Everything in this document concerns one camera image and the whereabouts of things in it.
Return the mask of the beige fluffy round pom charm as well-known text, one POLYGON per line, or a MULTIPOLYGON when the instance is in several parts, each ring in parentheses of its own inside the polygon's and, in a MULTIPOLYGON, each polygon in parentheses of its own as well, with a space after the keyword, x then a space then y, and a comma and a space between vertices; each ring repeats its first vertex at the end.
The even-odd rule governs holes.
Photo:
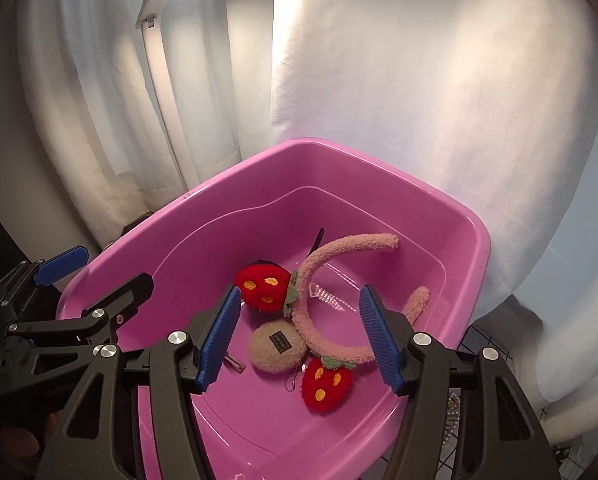
POLYGON ((248 357, 254 368, 266 374, 280 374, 298 366, 308 352, 294 325, 275 320, 259 326, 248 342, 248 357))

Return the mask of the pink strawberry plush headband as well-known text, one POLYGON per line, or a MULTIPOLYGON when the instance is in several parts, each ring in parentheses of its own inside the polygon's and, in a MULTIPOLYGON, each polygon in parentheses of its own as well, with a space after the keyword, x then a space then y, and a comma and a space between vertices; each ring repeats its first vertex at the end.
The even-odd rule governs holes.
MULTIPOLYGON (((399 247, 399 239, 394 234, 354 234, 326 244, 322 242, 320 248, 292 272, 283 266, 256 263, 237 272, 236 285, 242 303, 265 318, 260 326, 275 320, 288 321, 308 346, 302 362, 285 373, 302 375, 301 398, 310 412, 323 415, 340 408, 353 389, 355 369, 375 361, 368 344, 340 344, 317 328, 310 313, 312 307, 329 308, 338 318, 357 314, 358 309, 317 283, 316 273, 327 268, 358 292, 361 287, 331 264, 331 260, 356 252, 393 252, 399 247)), ((285 374, 266 374, 254 369, 265 375, 285 374)))

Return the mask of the black polka dot bow clip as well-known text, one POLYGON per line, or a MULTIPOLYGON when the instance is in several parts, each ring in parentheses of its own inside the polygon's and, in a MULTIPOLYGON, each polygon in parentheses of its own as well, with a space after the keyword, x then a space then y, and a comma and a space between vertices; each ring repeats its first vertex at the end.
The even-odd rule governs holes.
MULTIPOLYGON (((318 248, 320 248, 320 244, 322 244, 322 240, 324 238, 324 235, 325 235, 325 228, 321 227, 320 230, 318 231, 316 237, 315 237, 315 240, 314 240, 314 243, 313 243, 311 249, 308 251, 308 253, 306 254, 306 256, 312 255, 313 252, 316 252, 316 250, 318 248)), ((278 264, 276 262, 273 262, 271 260, 259 259, 259 260, 256 260, 254 263, 256 263, 256 264, 272 264, 273 266, 278 266, 278 268, 281 267, 280 264, 278 264)))

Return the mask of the pink plastic bin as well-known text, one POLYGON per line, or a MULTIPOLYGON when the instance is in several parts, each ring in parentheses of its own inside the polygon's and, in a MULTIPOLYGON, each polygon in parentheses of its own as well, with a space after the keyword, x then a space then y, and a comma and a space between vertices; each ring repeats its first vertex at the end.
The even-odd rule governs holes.
POLYGON ((123 235, 62 293, 57 314, 76 318, 137 273, 154 291, 118 333, 130 351, 155 344, 213 307, 229 285, 242 290, 239 321, 223 367, 192 400, 214 474, 220 479, 355 479, 394 441, 404 402, 375 364, 349 374, 351 391, 326 414, 301 396, 299 364, 278 374, 248 356, 264 333, 274 356, 288 356, 289 275, 314 246, 349 235, 390 233, 393 250, 347 252, 314 273, 306 299, 314 326, 342 346, 367 338, 358 313, 365 285, 402 308, 429 292, 416 328, 450 348, 468 325, 491 243, 466 206, 405 172, 324 140, 269 148, 174 200, 123 235))

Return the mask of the white led desk lamp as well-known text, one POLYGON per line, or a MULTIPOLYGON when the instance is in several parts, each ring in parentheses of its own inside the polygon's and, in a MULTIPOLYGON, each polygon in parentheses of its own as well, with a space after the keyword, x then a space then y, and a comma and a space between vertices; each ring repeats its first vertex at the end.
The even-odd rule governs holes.
POLYGON ((195 188, 199 177, 188 153, 184 128, 180 122, 168 61, 166 60, 161 15, 170 0, 142 0, 136 28, 142 34, 150 84, 154 89, 166 144, 184 190, 195 188))

